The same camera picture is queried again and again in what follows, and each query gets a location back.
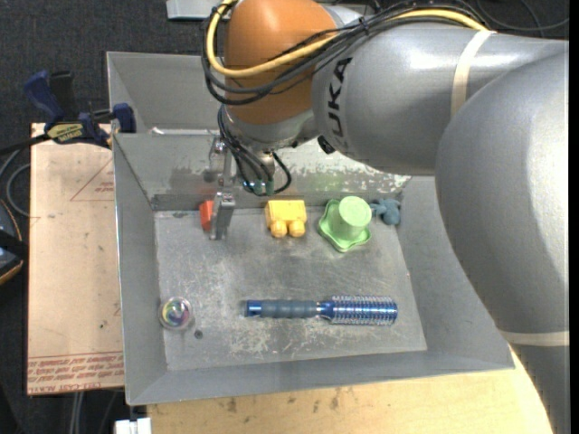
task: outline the gray bin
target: gray bin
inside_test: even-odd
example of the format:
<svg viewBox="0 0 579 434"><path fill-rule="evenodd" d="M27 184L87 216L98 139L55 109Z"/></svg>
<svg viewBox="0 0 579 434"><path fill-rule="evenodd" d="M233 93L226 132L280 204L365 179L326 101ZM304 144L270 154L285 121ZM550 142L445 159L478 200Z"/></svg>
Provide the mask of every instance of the gray bin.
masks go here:
<svg viewBox="0 0 579 434"><path fill-rule="evenodd" d="M281 150L295 176L281 198L308 207L303 238L275 240L264 198L236 194L225 240L210 241L199 204L213 198L202 172L219 105L198 57L108 53L111 105L127 102L138 132L113 147L125 382L131 405L379 382L513 367L454 256L432 178L378 173L317 142ZM347 253L317 233L332 198L398 197L397 227L372 220L371 240ZM323 319L259 319L247 299L387 295L392 326ZM195 324L167 330L162 300L184 296Z"/></svg>

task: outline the clamp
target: clamp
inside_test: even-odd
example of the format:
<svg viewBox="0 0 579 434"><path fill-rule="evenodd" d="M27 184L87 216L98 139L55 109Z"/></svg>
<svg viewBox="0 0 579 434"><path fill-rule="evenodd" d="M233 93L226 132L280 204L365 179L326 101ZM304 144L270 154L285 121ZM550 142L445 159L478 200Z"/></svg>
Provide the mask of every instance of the clamp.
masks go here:
<svg viewBox="0 0 579 434"><path fill-rule="evenodd" d="M112 110L78 112L72 94L72 74L58 72L50 76L47 71L35 73L25 84L26 97L49 115L44 133L24 142L0 149L0 156L12 153L46 140L65 145L92 142L97 146L111 147L111 134L103 130L101 121L112 121L111 133L135 133L137 123L132 108L119 103Z"/></svg>

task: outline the blue small toy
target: blue small toy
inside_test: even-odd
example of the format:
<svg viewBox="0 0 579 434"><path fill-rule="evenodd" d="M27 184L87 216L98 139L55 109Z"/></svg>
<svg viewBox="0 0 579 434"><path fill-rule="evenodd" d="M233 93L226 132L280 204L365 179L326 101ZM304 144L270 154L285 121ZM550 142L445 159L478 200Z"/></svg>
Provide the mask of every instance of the blue small toy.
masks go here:
<svg viewBox="0 0 579 434"><path fill-rule="evenodd" d="M378 203L371 203L372 214L382 217L386 225L398 225L400 223L400 201L396 199L379 199Z"/></svg>

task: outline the small orange object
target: small orange object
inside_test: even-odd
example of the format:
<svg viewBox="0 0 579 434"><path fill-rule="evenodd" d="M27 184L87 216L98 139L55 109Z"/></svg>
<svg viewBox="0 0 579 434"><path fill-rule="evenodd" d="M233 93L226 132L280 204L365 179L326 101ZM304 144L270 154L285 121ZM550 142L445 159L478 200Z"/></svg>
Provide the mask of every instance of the small orange object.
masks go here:
<svg viewBox="0 0 579 434"><path fill-rule="evenodd" d="M214 213L214 202L205 201L199 206L199 216L201 218L201 227L204 231L211 230L211 217Z"/></svg>

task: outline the green cup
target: green cup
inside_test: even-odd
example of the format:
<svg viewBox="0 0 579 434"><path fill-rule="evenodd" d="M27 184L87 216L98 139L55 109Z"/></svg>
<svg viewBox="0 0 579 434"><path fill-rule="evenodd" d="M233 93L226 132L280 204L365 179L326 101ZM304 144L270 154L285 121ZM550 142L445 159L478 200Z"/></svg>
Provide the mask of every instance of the green cup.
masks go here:
<svg viewBox="0 0 579 434"><path fill-rule="evenodd" d="M368 224L372 210L366 201L347 196L341 201L330 200L319 221L318 231L340 252L346 252L370 239Z"/></svg>

